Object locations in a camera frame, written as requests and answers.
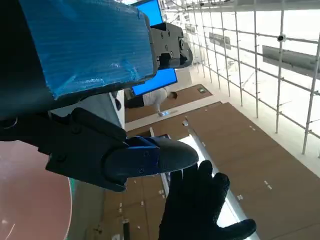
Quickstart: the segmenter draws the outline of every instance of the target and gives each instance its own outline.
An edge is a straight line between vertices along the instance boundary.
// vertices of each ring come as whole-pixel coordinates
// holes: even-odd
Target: white wall
[[[192,85],[189,68],[181,68],[175,70],[177,83],[169,86],[170,91],[179,91],[181,89],[189,88]]]

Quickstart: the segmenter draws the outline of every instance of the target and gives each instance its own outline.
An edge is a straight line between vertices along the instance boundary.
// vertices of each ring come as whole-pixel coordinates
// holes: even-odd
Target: black glove
[[[159,240],[244,240],[256,231],[252,219],[228,227],[217,220],[227,196],[230,181],[225,174],[212,177],[206,160],[171,173],[170,192],[159,230]]]

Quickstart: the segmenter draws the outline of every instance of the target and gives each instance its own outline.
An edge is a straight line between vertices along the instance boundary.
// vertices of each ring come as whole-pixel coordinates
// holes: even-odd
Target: monitor
[[[157,0],[142,0],[138,1],[133,6],[137,7],[141,12],[146,14],[150,20],[150,25],[156,25],[163,22],[161,10]],[[176,71],[172,68],[159,70],[155,77],[145,81],[140,85],[132,87],[133,93],[143,95],[148,92],[163,88],[174,84],[178,81]]]

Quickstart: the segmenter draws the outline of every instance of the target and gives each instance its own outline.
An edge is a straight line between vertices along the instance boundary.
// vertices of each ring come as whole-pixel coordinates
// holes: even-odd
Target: white shirt
[[[156,111],[160,112],[160,105],[166,100],[169,94],[167,87],[159,88],[143,95],[143,103],[145,106],[154,105]]]

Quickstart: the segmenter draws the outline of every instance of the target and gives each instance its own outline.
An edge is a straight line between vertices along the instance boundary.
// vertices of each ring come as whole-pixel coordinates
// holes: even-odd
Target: person
[[[212,177],[209,160],[170,174],[169,195],[159,226],[159,240],[244,240],[257,229],[252,219],[227,227],[217,221],[230,186],[223,173]]]
[[[143,95],[135,96],[124,101],[126,109],[141,108],[153,105],[156,112],[161,115],[160,105],[168,99],[177,99],[178,94],[175,91],[169,91],[168,87],[159,88]]]

